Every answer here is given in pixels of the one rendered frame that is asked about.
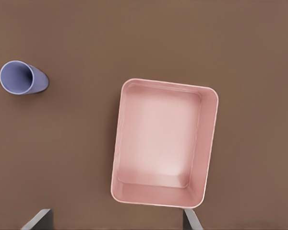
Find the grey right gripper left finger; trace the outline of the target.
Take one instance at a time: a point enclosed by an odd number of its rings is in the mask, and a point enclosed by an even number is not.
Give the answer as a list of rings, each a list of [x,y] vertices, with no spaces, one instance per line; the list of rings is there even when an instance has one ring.
[[[20,230],[54,230],[54,215],[52,209],[40,210]]]

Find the lavender blue cup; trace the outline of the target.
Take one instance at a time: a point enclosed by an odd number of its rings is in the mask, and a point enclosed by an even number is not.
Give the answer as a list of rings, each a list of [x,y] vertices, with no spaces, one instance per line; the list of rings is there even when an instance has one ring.
[[[2,66],[0,83],[11,94],[25,95],[46,90],[49,86],[49,78],[30,64],[12,60]]]

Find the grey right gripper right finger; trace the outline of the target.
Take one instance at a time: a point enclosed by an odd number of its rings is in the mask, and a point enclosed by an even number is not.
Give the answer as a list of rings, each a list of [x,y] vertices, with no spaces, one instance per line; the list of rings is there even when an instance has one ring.
[[[183,210],[183,230],[203,230],[196,213],[192,209]]]

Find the pink rectangular box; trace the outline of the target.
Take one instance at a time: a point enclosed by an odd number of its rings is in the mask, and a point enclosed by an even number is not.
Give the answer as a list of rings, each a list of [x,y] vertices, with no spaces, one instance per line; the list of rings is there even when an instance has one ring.
[[[209,87],[129,79],[121,89],[111,195],[195,208],[204,200],[218,110]]]

